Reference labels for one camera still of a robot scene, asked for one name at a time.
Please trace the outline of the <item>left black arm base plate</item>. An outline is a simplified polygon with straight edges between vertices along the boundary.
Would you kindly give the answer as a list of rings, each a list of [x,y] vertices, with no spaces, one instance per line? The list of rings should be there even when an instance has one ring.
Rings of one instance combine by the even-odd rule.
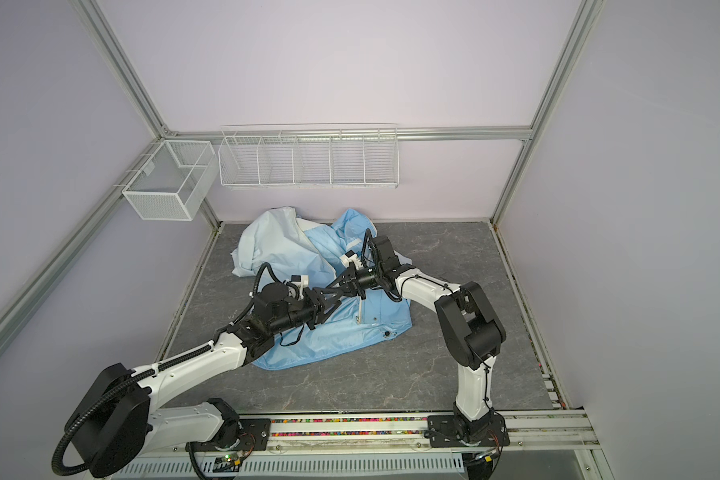
[[[195,452],[264,451],[270,438],[270,418],[243,418],[224,423],[211,440],[194,442]]]

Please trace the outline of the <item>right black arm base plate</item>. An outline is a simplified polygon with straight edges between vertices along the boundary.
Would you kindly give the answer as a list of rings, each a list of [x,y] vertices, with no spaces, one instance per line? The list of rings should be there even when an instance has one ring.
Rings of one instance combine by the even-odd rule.
[[[510,444],[505,418],[495,411],[474,421],[456,413],[430,415],[423,436],[434,448],[506,447]]]

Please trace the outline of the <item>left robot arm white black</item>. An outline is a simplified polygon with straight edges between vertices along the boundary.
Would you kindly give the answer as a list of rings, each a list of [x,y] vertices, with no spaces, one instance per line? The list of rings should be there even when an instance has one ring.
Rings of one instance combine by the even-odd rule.
[[[53,473],[104,478],[143,453],[175,445],[184,445],[194,469],[201,447],[253,451],[254,434],[245,431],[225,400],[210,398],[186,409],[171,408],[169,402],[252,364],[285,332],[315,329],[355,292],[352,279],[311,287],[304,276],[280,280],[270,264],[263,264],[246,306],[210,340],[146,366],[129,369],[116,363],[102,370],[64,426],[51,457]]]

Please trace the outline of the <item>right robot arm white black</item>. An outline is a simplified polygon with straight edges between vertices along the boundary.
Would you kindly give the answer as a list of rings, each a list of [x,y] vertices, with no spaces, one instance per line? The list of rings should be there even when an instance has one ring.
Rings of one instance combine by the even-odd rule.
[[[383,235],[365,232],[359,251],[340,256],[345,267],[329,286],[346,296],[377,289],[392,301],[409,301],[437,315],[442,337],[458,364],[450,441],[476,444],[499,437],[503,418],[493,407],[492,374],[506,330],[482,287],[476,282],[448,282],[403,263]]]

